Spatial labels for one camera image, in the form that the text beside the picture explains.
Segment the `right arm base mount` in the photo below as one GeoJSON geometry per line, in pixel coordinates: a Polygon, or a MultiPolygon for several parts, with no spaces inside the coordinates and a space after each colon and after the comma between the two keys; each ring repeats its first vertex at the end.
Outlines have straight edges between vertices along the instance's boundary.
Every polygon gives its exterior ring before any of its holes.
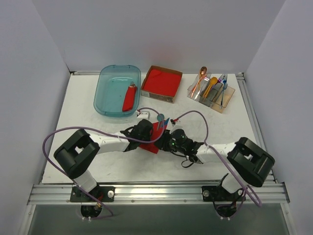
{"type": "Polygon", "coordinates": [[[204,185],[201,187],[202,200],[205,202],[237,202],[245,201],[246,197],[243,195],[242,189],[238,189],[234,193],[229,193],[220,184],[204,185]]]}

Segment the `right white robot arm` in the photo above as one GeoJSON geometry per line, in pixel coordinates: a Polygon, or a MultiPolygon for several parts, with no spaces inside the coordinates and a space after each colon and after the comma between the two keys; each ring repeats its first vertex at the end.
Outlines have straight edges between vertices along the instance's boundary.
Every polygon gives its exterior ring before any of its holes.
{"type": "Polygon", "coordinates": [[[163,151],[179,153],[193,164],[223,162],[235,169],[226,175],[217,187],[217,195],[222,200],[230,199],[234,193],[248,185],[260,188],[275,159],[246,137],[236,142],[207,146],[204,142],[193,141],[182,129],[165,131],[154,145],[163,151]]]}

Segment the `blue plastic knife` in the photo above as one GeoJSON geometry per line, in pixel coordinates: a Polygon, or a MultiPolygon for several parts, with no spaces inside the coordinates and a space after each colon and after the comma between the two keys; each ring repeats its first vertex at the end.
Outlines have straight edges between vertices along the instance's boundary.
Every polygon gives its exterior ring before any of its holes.
{"type": "Polygon", "coordinates": [[[167,127],[168,125],[168,122],[169,122],[169,118],[165,119],[163,122],[160,123],[160,128],[165,128],[167,127]]]}

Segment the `teal plastic spoon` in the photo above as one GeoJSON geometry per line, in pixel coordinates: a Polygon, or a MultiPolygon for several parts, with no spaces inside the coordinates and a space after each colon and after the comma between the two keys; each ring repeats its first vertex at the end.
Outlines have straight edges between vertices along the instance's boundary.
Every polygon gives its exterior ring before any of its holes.
{"type": "Polygon", "coordinates": [[[163,124],[164,124],[164,114],[159,114],[157,116],[157,130],[159,128],[162,128],[163,127],[163,124]]]}

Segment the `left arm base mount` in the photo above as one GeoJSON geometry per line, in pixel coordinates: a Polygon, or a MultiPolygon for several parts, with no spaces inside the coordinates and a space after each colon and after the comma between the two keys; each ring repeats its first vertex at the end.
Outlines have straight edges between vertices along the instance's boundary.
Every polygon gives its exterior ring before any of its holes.
{"type": "MultiPolygon", "coordinates": [[[[115,187],[113,186],[96,186],[90,195],[101,202],[113,202],[115,196],[115,187]]],[[[73,186],[70,194],[70,202],[91,202],[94,201],[88,195],[83,193],[77,186],[73,186]]]]}

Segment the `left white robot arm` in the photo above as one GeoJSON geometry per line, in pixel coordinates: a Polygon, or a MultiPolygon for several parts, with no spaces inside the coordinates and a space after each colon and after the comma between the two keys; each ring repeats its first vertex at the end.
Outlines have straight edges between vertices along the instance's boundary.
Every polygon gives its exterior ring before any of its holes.
{"type": "Polygon", "coordinates": [[[88,170],[97,154],[107,152],[128,152],[137,149],[140,141],[150,141],[153,124],[146,119],[137,125],[116,133],[119,137],[88,134],[79,129],[55,152],[54,158],[68,178],[82,188],[81,195],[87,201],[94,201],[99,195],[96,180],[88,170]]]}

